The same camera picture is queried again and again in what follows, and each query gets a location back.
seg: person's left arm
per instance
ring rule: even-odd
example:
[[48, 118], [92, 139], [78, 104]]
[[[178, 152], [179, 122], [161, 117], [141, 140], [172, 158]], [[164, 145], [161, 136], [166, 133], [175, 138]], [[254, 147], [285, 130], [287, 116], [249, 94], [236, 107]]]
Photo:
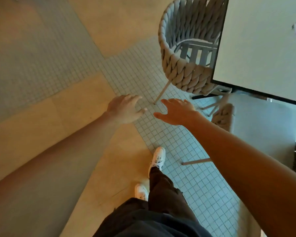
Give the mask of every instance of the person's left arm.
[[140, 96], [115, 97], [98, 119], [0, 181], [0, 236], [59, 236], [116, 129]]

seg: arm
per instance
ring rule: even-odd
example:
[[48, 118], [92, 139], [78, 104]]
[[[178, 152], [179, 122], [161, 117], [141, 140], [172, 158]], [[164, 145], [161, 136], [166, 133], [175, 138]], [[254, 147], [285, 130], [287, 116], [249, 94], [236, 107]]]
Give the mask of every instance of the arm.
[[138, 119], [140, 96], [115, 97], [106, 112], [0, 181], [0, 236], [59, 236], [104, 148]]
[[155, 117], [183, 125], [195, 136], [268, 237], [296, 236], [294, 171], [211, 123], [187, 100], [162, 103], [168, 114]]

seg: hand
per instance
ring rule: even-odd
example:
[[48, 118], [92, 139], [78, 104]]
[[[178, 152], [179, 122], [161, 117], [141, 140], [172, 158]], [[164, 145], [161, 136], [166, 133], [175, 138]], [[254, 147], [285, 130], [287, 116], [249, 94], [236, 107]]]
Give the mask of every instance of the hand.
[[117, 96], [110, 101], [106, 113], [113, 117], [119, 124], [131, 123], [141, 117], [146, 108], [140, 111], [135, 110], [135, 104], [142, 97], [139, 95], [122, 95]]
[[194, 106], [187, 100], [162, 99], [161, 102], [167, 107], [168, 113], [163, 115], [155, 112], [153, 115], [171, 125], [184, 125], [188, 121], [186, 118], [187, 112], [195, 111]]

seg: white sneaker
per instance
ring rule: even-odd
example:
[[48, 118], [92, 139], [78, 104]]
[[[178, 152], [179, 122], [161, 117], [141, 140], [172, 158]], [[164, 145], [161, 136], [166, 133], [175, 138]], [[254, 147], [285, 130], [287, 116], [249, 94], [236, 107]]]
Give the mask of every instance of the white sneaker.
[[143, 184], [135, 186], [135, 198], [148, 201], [148, 191]]
[[153, 158], [148, 170], [148, 177], [150, 175], [150, 170], [152, 167], [158, 167], [159, 170], [162, 170], [164, 160], [166, 159], [166, 149], [159, 146], [153, 154]]

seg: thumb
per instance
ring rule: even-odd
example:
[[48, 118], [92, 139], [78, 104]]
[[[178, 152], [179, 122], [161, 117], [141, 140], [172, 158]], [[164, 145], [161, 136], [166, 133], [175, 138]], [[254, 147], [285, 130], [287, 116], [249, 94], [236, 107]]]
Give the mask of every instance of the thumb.
[[142, 108], [141, 110], [137, 111], [137, 117], [141, 117], [145, 112], [147, 111], [147, 108]]
[[153, 115], [154, 115], [157, 119], [160, 119], [160, 120], [162, 120], [162, 121], [165, 121], [165, 119], [166, 119], [166, 115], [163, 115], [163, 114], [161, 114], [160, 112], [155, 112]]

